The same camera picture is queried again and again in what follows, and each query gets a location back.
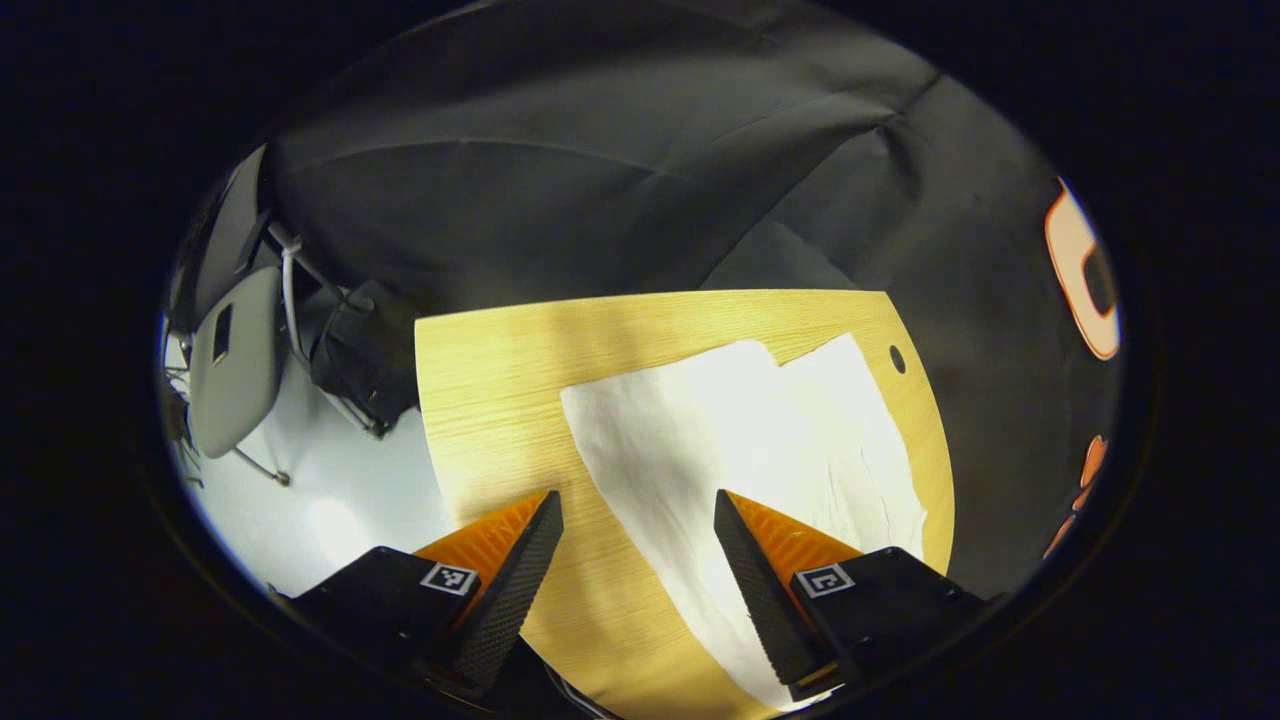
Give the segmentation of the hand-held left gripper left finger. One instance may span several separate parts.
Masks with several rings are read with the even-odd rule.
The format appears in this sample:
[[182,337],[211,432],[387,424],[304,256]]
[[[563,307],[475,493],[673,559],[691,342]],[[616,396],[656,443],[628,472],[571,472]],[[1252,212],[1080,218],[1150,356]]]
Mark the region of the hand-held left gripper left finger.
[[374,667],[465,701],[498,683],[563,532],[544,491],[403,552],[378,546],[285,598],[307,629]]

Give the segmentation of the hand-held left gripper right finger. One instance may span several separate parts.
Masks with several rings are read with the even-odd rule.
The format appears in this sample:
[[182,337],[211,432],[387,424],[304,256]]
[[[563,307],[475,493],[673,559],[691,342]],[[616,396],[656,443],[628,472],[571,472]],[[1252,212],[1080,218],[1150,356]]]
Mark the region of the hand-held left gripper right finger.
[[718,491],[714,530],[780,683],[796,701],[904,670],[988,607],[906,550],[864,553]]

